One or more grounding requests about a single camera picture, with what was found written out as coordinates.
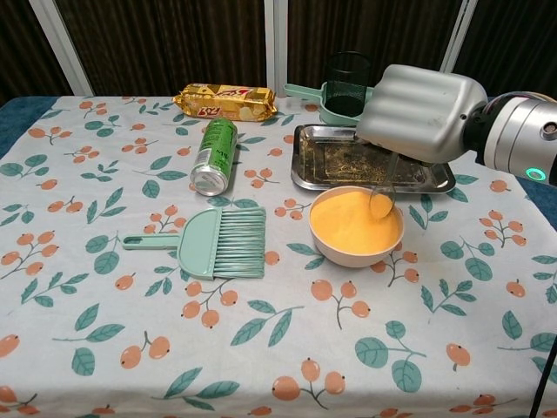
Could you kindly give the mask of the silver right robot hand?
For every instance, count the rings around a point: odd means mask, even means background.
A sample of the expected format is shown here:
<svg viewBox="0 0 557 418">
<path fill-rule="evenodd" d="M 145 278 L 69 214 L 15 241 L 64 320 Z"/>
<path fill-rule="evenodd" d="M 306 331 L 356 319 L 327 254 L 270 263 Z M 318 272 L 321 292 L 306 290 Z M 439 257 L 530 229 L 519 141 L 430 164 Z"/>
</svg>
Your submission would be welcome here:
<svg viewBox="0 0 557 418">
<path fill-rule="evenodd" d="M 390 64 L 366 102 L 356 137 L 425 163 L 448 163 L 466 152 L 465 123 L 486 103 L 486 91 L 471 78 Z"/>
</svg>

